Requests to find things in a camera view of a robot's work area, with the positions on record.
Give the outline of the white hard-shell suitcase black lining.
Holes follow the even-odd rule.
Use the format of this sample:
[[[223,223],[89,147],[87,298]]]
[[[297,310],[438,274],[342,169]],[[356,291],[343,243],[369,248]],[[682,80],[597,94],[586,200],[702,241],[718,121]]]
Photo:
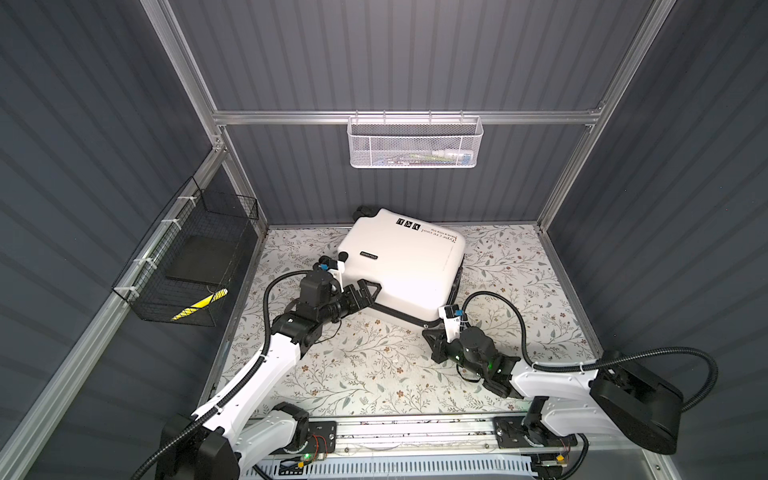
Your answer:
[[[341,283],[377,283],[372,310],[403,327],[431,328],[458,294],[466,239],[454,230],[383,208],[360,206],[341,241]]]

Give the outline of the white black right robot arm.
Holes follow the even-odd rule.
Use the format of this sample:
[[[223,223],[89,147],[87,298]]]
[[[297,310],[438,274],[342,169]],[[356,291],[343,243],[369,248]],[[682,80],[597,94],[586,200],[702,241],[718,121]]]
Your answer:
[[[682,392],[636,361],[589,371],[545,372],[501,353],[481,329],[449,336],[443,327],[422,336],[437,363],[451,361],[476,374],[483,388],[501,398],[529,399],[523,422],[529,438],[621,434],[664,455],[677,451]]]

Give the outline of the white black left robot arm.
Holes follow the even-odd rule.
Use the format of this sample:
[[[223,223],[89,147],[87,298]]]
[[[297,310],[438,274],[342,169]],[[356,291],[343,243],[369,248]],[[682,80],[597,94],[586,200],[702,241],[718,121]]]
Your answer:
[[[307,437],[308,414],[282,403],[254,425],[248,423],[275,385],[318,342],[328,323],[374,305],[381,285],[368,280],[342,285],[329,270],[299,270],[296,305],[266,319],[261,351],[208,402],[164,427],[161,446],[134,473],[150,469],[158,479],[237,479],[283,447],[297,449]]]

